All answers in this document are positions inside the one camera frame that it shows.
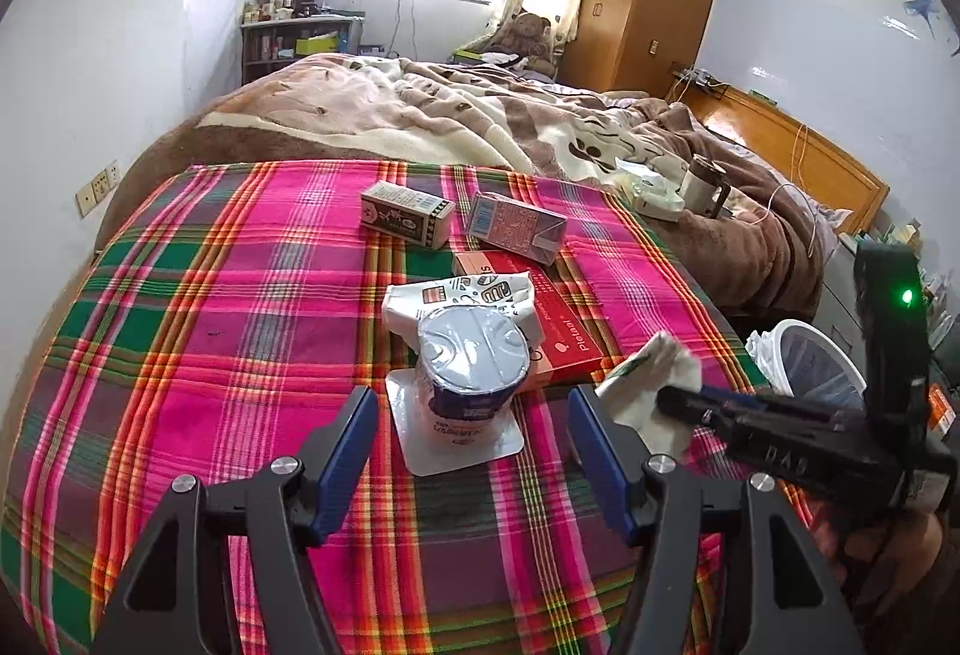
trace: nightstand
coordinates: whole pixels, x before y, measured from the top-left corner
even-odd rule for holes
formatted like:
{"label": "nightstand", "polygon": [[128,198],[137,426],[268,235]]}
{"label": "nightstand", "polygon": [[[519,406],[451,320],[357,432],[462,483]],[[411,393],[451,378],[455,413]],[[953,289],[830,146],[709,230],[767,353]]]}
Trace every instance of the nightstand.
{"label": "nightstand", "polygon": [[846,354],[856,369],[865,374],[867,354],[863,330],[856,313],[856,288],[853,285],[853,259],[856,240],[841,233],[824,267],[824,290],[820,295],[813,326]]}

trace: electrical socket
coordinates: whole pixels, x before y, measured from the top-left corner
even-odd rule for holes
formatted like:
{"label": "electrical socket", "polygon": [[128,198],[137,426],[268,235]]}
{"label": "electrical socket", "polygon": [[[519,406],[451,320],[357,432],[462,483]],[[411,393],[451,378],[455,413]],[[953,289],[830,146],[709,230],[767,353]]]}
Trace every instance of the electrical socket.
{"label": "electrical socket", "polygon": [[112,163],[107,165],[107,181],[111,190],[114,190],[120,184],[120,163],[117,160],[113,160]]}
{"label": "electrical socket", "polygon": [[80,218],[87,216],[90,211],[97,208],[97,199],[93,194],[93,186],[88,182],[80,187],[77,192],[77,211],[80,211]]}
{"label": "electrical socket", "polygon": [[107,171],[102,170],[94,176],[93,181],[90,182],[90,187],[93,187],[93,197],[96,198],[97,203],[102,201],[104,197],[107,197],[107,192],[110,191],[110,180],[107,178]]}

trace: plastic-wrapped cup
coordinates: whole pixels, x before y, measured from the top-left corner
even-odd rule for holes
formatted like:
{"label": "plastic-wrapped cup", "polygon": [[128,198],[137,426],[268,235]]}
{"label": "plastic-wrapped cup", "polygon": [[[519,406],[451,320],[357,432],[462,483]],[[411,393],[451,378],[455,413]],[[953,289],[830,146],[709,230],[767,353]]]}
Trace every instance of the plastic-wrapped cup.
{"label": "plastic-wrapped cup", "polygon": [[427,314],[416,335],[421,414],[434,433],[472,444],[530,370],[523,333],[495,308],[454,305]]}

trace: metal screw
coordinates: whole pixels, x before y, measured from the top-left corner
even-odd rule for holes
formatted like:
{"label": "metal screw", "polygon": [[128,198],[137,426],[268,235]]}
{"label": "metal screw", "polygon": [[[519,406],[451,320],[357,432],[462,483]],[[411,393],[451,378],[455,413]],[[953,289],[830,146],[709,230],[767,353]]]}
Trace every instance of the metal screw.
{"label": "metal screw", "polygon": [[277,476],[287,476],[288,473],[294,473],[297,466],[299,466],[299,461],[296,460],[296,457],[285,454],[283,457],[277,457],[274,462],[270,463],[270,470]]}
{"label": "metal screw", "polygon": [[647,465],[657,473],[670,473],[677,468],[677,461],[668,454],[655,454],[647,461]]}
{"label": "metal screw", "polygon": [[760,492],[770,492],[776,487],[774,477],[770,476],[769,473],[762,473],[762,471],[758,471],[750,477],[750,484],[755,490],[760,490]]}
{"label": "metal screw", "polygon": [[197,486],[197,478],[192,473],[181,473],[170,487],[174,492],[190,492]]}

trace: blue gripper pad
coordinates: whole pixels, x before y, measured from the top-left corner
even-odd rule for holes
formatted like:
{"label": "blue gripper pad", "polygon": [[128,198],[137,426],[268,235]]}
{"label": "blue gripper pad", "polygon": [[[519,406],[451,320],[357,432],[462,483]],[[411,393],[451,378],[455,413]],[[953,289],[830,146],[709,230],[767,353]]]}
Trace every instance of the blue gripper pad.
{"label": "blue gripper pad", "polygon": [[344,524],[363,466],[370,456],[379,416],[376,393],[368,389],[360,396],[356,409],[341,430],[317,482],[319,505],[310,528],[320,543]]}
{"label": "blue gripper pad", "polygon": [[624,468],[614,457],[610,442],[579,387],[570,390],[566,402],[570,438],[577,447],[603,519],[624,543],[635,545],[640,540],[640,528],[631,516],[630,482]]}

